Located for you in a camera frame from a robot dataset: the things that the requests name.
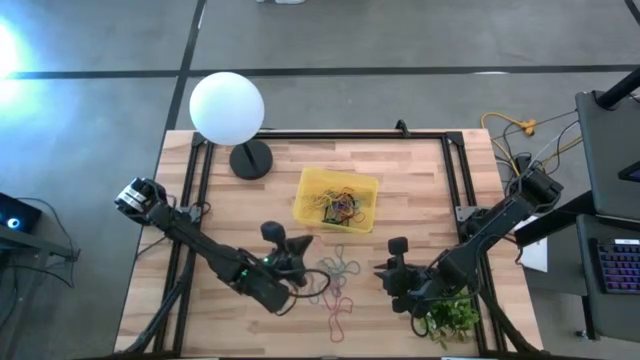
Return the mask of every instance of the backlit keyboard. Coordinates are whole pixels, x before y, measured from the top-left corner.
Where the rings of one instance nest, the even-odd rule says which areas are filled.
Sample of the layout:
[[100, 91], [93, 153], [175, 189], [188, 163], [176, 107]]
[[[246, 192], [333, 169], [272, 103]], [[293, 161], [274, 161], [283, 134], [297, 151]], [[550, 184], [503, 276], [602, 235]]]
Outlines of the backlit keyboard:
[[593, 239], [602, 290], [612, 294], [640, 295], [640, 241]]

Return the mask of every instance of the gray floor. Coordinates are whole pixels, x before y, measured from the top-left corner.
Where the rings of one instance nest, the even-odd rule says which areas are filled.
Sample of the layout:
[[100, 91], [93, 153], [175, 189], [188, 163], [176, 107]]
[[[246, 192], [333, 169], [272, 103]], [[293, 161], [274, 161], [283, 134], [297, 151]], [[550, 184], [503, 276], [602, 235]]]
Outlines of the gray floor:
[[[18, 71], [177, 70], [195, 5], [0, 0], [0, 14], [19, 39]], [[629, 64], [640, 61], [638, 34], [622, 0], [308, 0], [291, 7], [209, 0], [192, 68]], [[252, 80], [265, 99], [265, 127], [389, 128], [404, 119], [414, 128], [476, 128], [487, 111], [537, 120], [570, 111], [576, 92], [606, 89], [624, 75]], [[187, 82], [178, 129], [192, 128], [187, 103], [197, 80]], [[76, 289], [44, 280], [16, 358], [112, 350], [140, 234], [112, 200], [132, 177], [153, 174], [175, 84], [0, 82], [0, 151], [11, 154], [3, 157], [0, 191], [51, 202], [82, 248]], [[511, 145], [537, 152], [575, 119], [547, 123], [532, 138], [513, 135]], [[492, 119], [490, 131], [498, 135], [505, 125]], [[563, 155], [554, 177], [570, 185], [563, 201], [589, 188], [580, 146]], [[52, 240], [65, 241], [58, 232]], [[584, 326], [579, 299], [531, 293], [552, 353], [622, 359], [640, 351], [612, 339], [579, 341], [573, 337]]]

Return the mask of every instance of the lamp base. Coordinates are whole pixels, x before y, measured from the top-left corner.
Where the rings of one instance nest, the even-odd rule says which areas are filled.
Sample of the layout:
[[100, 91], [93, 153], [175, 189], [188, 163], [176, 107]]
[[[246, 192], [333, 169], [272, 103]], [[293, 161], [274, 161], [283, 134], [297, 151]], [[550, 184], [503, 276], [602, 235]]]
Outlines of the lamp base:
[[267, 144], [260, 140], [249, 140], [233, 148], [229, 165], [240, 179], [256, 180], [271, 170], [273, 155]]

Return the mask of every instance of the wooden tabletop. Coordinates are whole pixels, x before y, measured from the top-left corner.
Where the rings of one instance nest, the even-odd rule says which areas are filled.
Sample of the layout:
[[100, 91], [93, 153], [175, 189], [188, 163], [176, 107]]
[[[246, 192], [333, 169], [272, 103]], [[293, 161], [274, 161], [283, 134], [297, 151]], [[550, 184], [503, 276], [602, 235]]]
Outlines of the wooden tabletop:
[[[485, 130], [462, 130], [473, 185], [480, 206], [492, 206], [503, 198], [502, 187]], [[169, 194], [182, 191], [192, 137], [191, 131], [167, 133], [156, 180]], [[216, 146], [207, 188], [211, 211], [203, 218], [202, 230], [219, 243], [243, 247], [263, 256], [272, 244], [262, 240], [260, 225], [273, 220], [284, 225], [288, 236], [318, 235], [305, 255], [307, 268], [323, 257], [336, 258], [336, 245], [344, 246], [343, 259], [357, 261], [358, 275], [346, 274], [342, 302], [351, 313], [331, 316], [324, 300], [313, 304], [300, 299], [284, 317], [268, 313], [250, 297], [237, 295], [216, 279], [206, 261], [198, 257], [194, 275], [183, 356], [441, 356], [476, 355], [473, 339], [449, 343], [448, 350], [428, 338], [416, 337], [407, 314], [391, 310], [391, 298], [373, 275], [373, 266], [389, 257], [387, 240], [409, 239], [407, 261], [428, 264], [447, 247], [457, 244], [454, 215], [447, 186], [442, 148], [435, 140], [268, 140], [274, 165], [262, 179], [244, 181], [229, 168], [231, 147]], [[454, 162], [457, 156], [454, 151]], [[194, 182], [198, 189], [202, 155]], [[313, 166], [376, 177], [378, 202], [373, 231], [349, 234], [308, 228], [294, 221], [300, 172]], [[455, 163], [461, 198], [462, 176]], [[145, 228], [143, 248], [162, 237], [155, 228]], [[170, 242], [146, 252], [135, 264], [129, 294], [116, 342], [116, 350], [130, 345], [157, 311], [170, 254]], [[499, 242], [489, 253], [498, 301], [516, 328], [542, 348], [531, 299], [522, 269], [514, 264], [517, 249]], [[327, 297], [333, 307], [333, 298]], [[485, 312], [489, 347], [495, 348], [490, 321]], [[173, 338], [170, 319], [167, 348]]]

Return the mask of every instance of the yellow plastic bin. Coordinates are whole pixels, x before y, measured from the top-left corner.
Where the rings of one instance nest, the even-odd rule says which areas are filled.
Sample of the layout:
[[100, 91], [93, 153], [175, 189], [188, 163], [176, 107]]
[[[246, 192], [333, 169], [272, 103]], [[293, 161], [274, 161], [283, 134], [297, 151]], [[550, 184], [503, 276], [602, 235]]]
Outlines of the yellow plastic bin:
[[[329, 199], [323, 200], [322, 198], [327, 191], [351, 194], [362, 215], [356, 215], [341, 225], [323, 222], [327, 211], [325, 204], [329, 203]], [[353, 233], [367, 233], [373, 228], [377, 196], [378, 180], [371, 176], [304, 168], [300, 177], [296, 202], [293, 206], [293, 217], [305, 225], [322, 226]]]

